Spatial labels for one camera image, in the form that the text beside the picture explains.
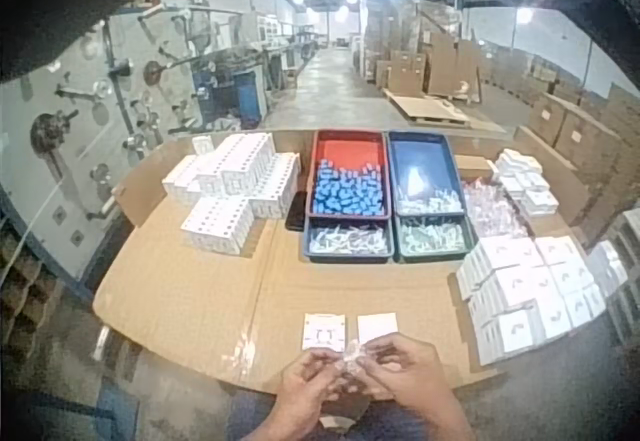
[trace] black phone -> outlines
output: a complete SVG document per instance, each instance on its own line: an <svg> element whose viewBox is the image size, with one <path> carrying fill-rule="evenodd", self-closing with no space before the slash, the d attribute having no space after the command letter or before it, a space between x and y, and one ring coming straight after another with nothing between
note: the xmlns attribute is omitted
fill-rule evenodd
<svg viewBox="0 0 640 441"><path fill-rule="evenodd" d="M291 202L291 208L289 208L289 214L287 215L287 221L285 227L289 231L295 231L301 233L304 231L304 222L307 217L307 193L299 191L293 197Z"/></svg>

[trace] concrete floor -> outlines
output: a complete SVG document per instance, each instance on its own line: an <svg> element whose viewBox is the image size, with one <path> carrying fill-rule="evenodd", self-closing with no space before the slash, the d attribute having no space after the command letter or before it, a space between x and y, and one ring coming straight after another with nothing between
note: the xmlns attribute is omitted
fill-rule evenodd
<svg viewBox="0 0 640 441"><path fill-rule="evenodd" d="M266 127L408 127L373 86L352 73L349 57L348 51L320 52L302 73L298 91L280 101ZM494 120L511 130L526 123L529 108L499 90L484 94L485 104L472 109L493 112ZM3 391L37 390L94 406L103 380L115 380L139 401L137 440L224 439L233 388L146 350L138 353L126 341L119 349L129 354L114 356L128 369L96 362L91 353L100 329L90 307L65 294L26 363L3 355ZM606 316L501 368L505 374L490 383L457 393L479 440L637 439L637 430L631 432L635 438L621 434L640 413L634 404L640 396L614 348ZM47 439L97 439L90 429L86 420L60 417L50 429L56 434Z"/></svg>
<svg viewBox="0 0 640 441"><path fill-rule="evenodd" d="M481 121L502 126L507 136L526 124L531 108L493 86L483 86L483 104L458 106ZM375 85L365 82L353 69L351 51L319 51L298 77L298 89L287 90L276 99L264 129L371 128L413 129L416 125L400 114ZM429 131L468 136L496 136L459 128Z"/></svg>

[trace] hand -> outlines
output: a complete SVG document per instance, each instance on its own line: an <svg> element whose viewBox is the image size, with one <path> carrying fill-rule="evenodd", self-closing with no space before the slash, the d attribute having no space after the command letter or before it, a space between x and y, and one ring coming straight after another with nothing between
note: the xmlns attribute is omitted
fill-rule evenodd
<svg viewBox="0 0 640 441"><path fill-rule="evenodd" d="M358 376L363 383L368 384L367 378L372 378L388 389L398 404L422 416L431 427L471 436L433 345L390 334L370 341L365 349L367 356L357 360L363 368Z"/></svg>
<svg viewBox="0 0 640 441"><path fill-rule="evenodd" d="M336 400L344 383L342 356L330 349L310 349L282 372L276 404L249 440L294 441L313 431L322 403Z"/></svg>

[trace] stack of white boxes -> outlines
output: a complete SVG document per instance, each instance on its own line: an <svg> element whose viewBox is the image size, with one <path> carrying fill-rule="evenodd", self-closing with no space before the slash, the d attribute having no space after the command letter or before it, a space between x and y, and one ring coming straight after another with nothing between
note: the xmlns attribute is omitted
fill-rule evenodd
<svg viewBox="0 0 640 441"><path fill-rule="evenodd" d="M214 150L208 136L193 138L187 156L165 178L169 196L193 206L182 230L206 251L238 255L255 218L283 218L297 189L300 156L275 153L273 136L234 134Z"/></svg>
<svg viewBox="0 0 640 441"><path fill-rule="evenodd" d="M180 200L181 193L180 189L176 186L176 182L186 171L189 170L196 159L198 159L198 157L195 155L185 156L182 161L180 161L176 167L171 170L167 177L162 180L162 185L169 197Z"/></svg>
<svg viewBox="0 0 640 441"><path fill-rule="evenodd" d="M276 154L268 172L249 196L251 209L258 218L283 218L297 190L300 155Z"/></svg>
<svg viewBox="0 0 640 441"><path fill-rule="evenodd" d="M482 365L553 341L605 310L573 240L481 239L458 271Z"/></svg>
<svg viewBox="0 0 640 441"><path fill-rule="evenodd" d="M183 223L182 230L193 247L239 255L253 221L247 198L202 198Z"/></svg>
<svg viewBox="0 0 640 441"><path fill-rule="evenodd" d="M499 181L525 214L547 216L558 210L558 200L551 194L542 167L534 157L505 149L495 165Z"/></svg>
<svg viewBox="0 0 640 441"><path fill-rule="evenodd" d="M629 279L627 270L611 241L602 241L593 248L587 257L587 266L607 298Z"/></svg>
<svg viewBox="0 0 640 441"><path fill-rule="evenodd" d="M248 196L269 171L276 152L271 134L244 135L220 168L228 195Z"/></svg>

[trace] white wall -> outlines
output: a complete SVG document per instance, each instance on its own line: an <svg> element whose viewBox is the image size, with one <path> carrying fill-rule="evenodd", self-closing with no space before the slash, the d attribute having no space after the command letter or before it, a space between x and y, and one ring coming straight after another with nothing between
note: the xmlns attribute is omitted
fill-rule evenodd
<svg viewBox="0 0 640 441"><path fill-rule="evenodd" d="M584 79L590 39L564 14L537 9L529 24L516 26L514 48L537 54Z"/></svg>
<svg viewBox="0 0 640 441"><path fill-rule="evenodd" d="M477 39L511 46L515 8L472 8L465 10L464 14L465 37L470 37L473 30ZM555 10L536 9L531 23L516 26L515 48L542 56L581 80L585 79L589 44L587 34L564 14ZM611 83L616 83L640 97L640 90L616 63L594 44L585 88L607 97Z"/></svg>
<svg viewBox="0 0 640 441"><path fill-rule="evenodd" d="M345 38L347 41L352 34L360 32L360 17L358 13L350 12L347 20L339 23L336 20L336 13L329 13L330 42L335 42L338 38Z"/></svg>
<svg viewBox="0 0 640 441"><path fill-rule="evenodd" d="M318 13L318 21L311 23L306 13L296 15L296 24L298 26L313 24L315 32L319 34L327 34L327 13ZM360 32L360 17L358 13L350 12L347 20L339 23L336 20L336 13L329 13L330 42L335 42L338 38L349 39L352 34Z"/></svg>
<svg viewBox="0 0 640 441"><path fill-rule="evenodd" d="M471 39L471 31L476 39L485 39L500 46L511 46L515 8L473 8L465 9L463 26L465 37Z"/></svg>

